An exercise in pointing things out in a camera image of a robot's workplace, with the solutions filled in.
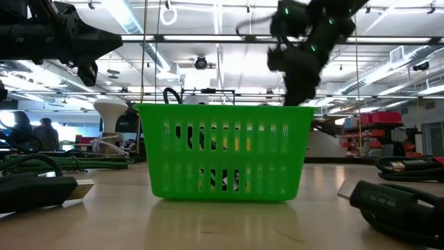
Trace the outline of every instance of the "desk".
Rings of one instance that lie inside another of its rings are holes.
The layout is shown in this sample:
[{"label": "desk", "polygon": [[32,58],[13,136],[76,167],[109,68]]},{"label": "desk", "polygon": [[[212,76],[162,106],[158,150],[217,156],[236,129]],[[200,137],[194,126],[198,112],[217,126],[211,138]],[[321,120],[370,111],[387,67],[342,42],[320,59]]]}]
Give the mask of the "desk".
[{"label": "desk", "polygon": [[[144,164],[73,176],[96,183],[85,200],[4,215],[2,250],[412,249],[336,196],[344,179],[383,182],[371,166],[305,165],[298,197],[267,204],[163,201]],[[404,184],[444,196],[443,184]]]}]

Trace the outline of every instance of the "vent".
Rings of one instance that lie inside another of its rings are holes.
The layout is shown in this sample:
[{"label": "vent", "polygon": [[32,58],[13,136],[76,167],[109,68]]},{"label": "vent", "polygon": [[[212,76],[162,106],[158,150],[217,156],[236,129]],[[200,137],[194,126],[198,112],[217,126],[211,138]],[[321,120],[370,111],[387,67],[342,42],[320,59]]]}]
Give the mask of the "vent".
[{"label": "vent", "polygon": [[428,103],[425,104],[425,109],[426,110],[431,110],[435,108],[435,102],[434,101],[430,101]]},{"label": "vent", "polygon": [[401,115],[409,114],[409,108],[401,108]]},{"label": "vent", "polygon": [[397,63],[404,59],[404,46],[400,46],[390,52],[390,63]]}]

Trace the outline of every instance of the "green and black braided cable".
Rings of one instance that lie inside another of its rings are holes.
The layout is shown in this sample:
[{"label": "green and black braided cable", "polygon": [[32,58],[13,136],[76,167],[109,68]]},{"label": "green and black braided cable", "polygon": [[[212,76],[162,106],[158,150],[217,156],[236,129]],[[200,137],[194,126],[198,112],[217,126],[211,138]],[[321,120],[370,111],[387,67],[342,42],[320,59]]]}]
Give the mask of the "green and black braided cable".
[{"label": "green and black braided cable", "polygon": [[[47,172],[52,172],[53,167],[43,160],[30,159],[19,164],[9,164],[10,161],[16,161],[22,156],[19,155],[9,155],[5,156],[3,163],[0,163],[0,171],[2,175],[9,174],[20,174],[27,172],[35,172],[37,174],[44,174]],[[74,170],[86,170],[86,169],[127,169],[129,165],[134,163],[131,158],[113,158],[113,157],[103,157],[103,158],[77,158],[75,156],[71,157],[51,157],[63,171],[74,171]]]}]

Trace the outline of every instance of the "red bin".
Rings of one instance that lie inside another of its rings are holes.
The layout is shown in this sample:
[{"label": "red bin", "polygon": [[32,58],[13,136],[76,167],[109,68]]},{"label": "red bin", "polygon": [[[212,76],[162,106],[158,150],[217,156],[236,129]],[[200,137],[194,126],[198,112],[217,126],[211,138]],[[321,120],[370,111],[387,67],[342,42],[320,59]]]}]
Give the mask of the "red bin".
[{"label": "red bin", "polygon": [[398,112],[374,112],[372,115],[373,123],[401,123],[401,113]]}]

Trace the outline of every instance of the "pipe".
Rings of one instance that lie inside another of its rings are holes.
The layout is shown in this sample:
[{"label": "pipe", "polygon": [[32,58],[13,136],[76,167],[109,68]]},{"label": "pipe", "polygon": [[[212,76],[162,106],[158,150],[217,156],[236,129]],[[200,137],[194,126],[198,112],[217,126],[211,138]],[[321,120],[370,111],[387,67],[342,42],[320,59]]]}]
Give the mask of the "pipe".
[{"label": "pipe", "polygon": [[[101,0],[101,2],[127,33],[137,35],[144,33],[142,25],[135,17],[128,0]],[[156,63],[157,69],[162,72],[169,72],[171,70],[171,65],[156,50],[154,44],[146,43],[145,47],[142,43],[139,45],[151,60]]]}]

